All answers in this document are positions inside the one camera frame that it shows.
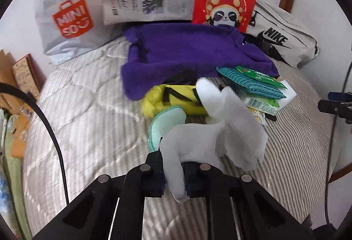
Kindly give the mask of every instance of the teal cloth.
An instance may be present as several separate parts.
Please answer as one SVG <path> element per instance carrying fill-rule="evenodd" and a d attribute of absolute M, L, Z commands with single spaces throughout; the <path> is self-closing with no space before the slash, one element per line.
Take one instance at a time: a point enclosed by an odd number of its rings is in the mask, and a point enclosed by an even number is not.
<path fill-rule="evenodd" d="M 150 125 L 148 147 L 150 152 L 159 150 L 161 137 L 178 124 L 184 124 L 186 113 L 180 106 L 171 106 L 156 115 Z"/>
<path fill-rule="evenodd" d="M 238 87 L 240 87 L 240 89 L 242 89 L 246 93 L 273 99 L 286 98 L 286 96 L 283 95 L 282 92 L 277 89 L 274 85 L 250 78 L 235 68 L 217 67 L 216 70 L 222 76 L 234 82 Z"/>

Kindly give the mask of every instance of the blue fabric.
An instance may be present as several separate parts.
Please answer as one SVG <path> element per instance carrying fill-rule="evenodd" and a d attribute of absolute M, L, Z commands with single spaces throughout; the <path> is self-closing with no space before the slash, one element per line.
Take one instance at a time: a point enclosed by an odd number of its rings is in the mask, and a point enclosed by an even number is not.
<path fill-rule="evenodd" d="M 8 212 L 12 208 L 12 199 L 10 190 L 8 189 L 8 183 L 6 180 L 5 173 L 0 170 L 0 211 Z"/>
<path fill-rule="evenodd" d="M 237 84 L 244 92 L 273 99 L 286 98 L 274 85 L 252 79 L 235 68 L 216 68 L 216 70 Z"/>
<path fill-rule="evenodd" d="M 243 44 L 243 36 L 235 27 L 144 24 L 129 28 L 124 36 L 131 45 L 121 75 L 124 92 L 132 100 L 143 98 L 154 85 L 190 70 L 197 78 L 216 77 L 216 67 L 240 65 L 279 75 L 272 60 L 258 47 Z"/>

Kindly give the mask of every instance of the purple sweater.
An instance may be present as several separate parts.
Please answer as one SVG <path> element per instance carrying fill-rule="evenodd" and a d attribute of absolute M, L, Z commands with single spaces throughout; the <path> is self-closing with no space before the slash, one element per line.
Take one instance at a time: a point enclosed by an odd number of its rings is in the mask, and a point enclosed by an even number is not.
<path fill-rule="evenodd" d="M 131 42 L 128 61 L 121 67 L 125 94 L 138 100 L 154 85 L 184 70 L 197 77 L 216 77 L 216 67 L 238 65 L 278 76 L 274 63 L 231 26 L 184 23 L 145 24 L 125 31 Z"/>

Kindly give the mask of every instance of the cardboard box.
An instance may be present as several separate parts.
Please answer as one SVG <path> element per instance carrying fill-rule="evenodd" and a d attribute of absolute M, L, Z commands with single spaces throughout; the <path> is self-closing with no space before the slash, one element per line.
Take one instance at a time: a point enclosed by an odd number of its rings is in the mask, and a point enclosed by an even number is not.
<path fill-rule="evenodd" d="M 15 77 L 12 73 L 12 61 L 0 51 L 0 82 L 10 84 L 18 88 Z M 24 102 L 8 94 L 0 93 L 0 107 L 5 108 L 11 114 L 20 114 L 20 109 Z"/>
<path fill-rule="evenodd" d="M 23 159 L 26 151 L 26 142 L 14 139 L 11 146 L 11 157 Z"/>
<path fill-rule="evenodd" d="M 18 87 L 27 93 L 30 91 L 34 97 L 38 96 L 42 85 L 38 82 L 36 74 L 33 71 L 33 63 L 30 55 L 21 58 L 12 67 Z"/>
<path fill-rule="evenodd" d="M 30 120 L 28 120 L 24 114 L 21 114 L 14 124 L 15 131 L 13 132 L 13 137 L 21 140 L 25 139 L 22 137 L 22 134 L 24 131 L 28 131 L 29 125 Z"/>

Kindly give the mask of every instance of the green fabric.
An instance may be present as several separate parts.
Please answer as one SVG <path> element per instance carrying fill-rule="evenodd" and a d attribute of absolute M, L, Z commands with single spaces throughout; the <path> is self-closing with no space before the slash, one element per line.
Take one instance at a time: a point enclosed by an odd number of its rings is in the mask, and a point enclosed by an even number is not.
<path fill-rule="evenodd" d="M 284 86 L 281 82 L 276 81 L 276 79 L 272 76 L 269 76 L 264 73 L 260 73 L 258 71 L 251 70 L 251 69 L 248 69 L 245 67 L 240 67 L 240 66 L 237 66 L 236 69 L 239 72 L 243 73 L 244 75 L 247 75 L 248 77 L 250 77 L 252 79 L 256 79 L 256 80 L 265 82 L 267 84 L 274 85 L 275 87 L 278 87 L 278 88 L 287 89 L 286 86 Z"/>
<path fill-rule="evenodd" d="M 29 229 L 26 210 L 23 202 L 22 193 L 22 161 L 11 157 L 11 145 L 13 136 L 11 133 L 11 124 L 18 119 L 18 115 L 12 115 L 8 121 L 4 145 L 4 171 L 8 179 L 8 185 L 12 194 L 15 213 L 23 235 L 23 239 L 31 240 L 32 234 Z"/>

